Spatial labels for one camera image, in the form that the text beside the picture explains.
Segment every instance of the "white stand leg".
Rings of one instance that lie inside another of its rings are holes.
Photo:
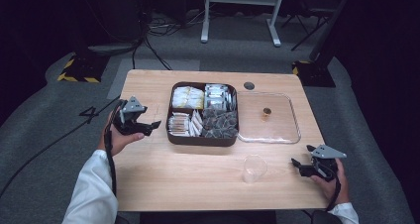
[[[209,40],[209,11],[210,11],[210,0],[206,0],[204,12],[203,30],[201,31],[201,43],[207,43]]]
[[[275,23],[275,20],[277,19],[277,14],[278,14],[280,5],[281,5],[281,0],[276,0],[274,10],[272,11],[272,17],[271,19],[266,20],[269,33],[271,34],[272,42],[274,43],[274,46],[277,48],[281,46],[281,41],[280,41],[280,38],[278,37],[277,30],[275,29],[274,23]]]

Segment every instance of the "person's arm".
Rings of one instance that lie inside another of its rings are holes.
[[[128,144],[139,141],[141,133],[123,136],[114,125],[112,132],[112,156],[120,153]],[[105,152],[104,131],[97,150],[79,173],[70,204],[64,215],[68,223],[114,223],[118,211],[118,200],[112,192],[112,178]]]
[[[329,213],[336,215],[343,224],[359,224],[358,213],[350,202],[349,184],[347,182],[343,164],[339,159],[336,159],[336,162],[338,167],[337,177],[341,184],[341,190],[335,202],[336,206],[330,210]],[[327,199],[331,200],[336,189],[336,180],[334,179],[327,182],[317,175],[313,175],[311,178],[321,187]]]

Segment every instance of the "clear plastic lid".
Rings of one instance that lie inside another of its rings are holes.
[[[289,97],[282,93],[238,92],[239,135],[248,143],[295,144],[300,131]]]

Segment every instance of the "white sleeve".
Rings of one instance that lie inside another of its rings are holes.
[[[117,211],[108,159],[104,151],[97,150],[80,171],[62,223],[111,224]]]
[[[359,216],[351,202],[336,205],[329,213],[336,215],[343,224],[359,224]]]

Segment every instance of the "clear plastic cup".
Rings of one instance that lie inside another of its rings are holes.
[[[258,181],[267,170],[266,161],[259,155],[249,155],[244,161],[243,179],[246,183]]]

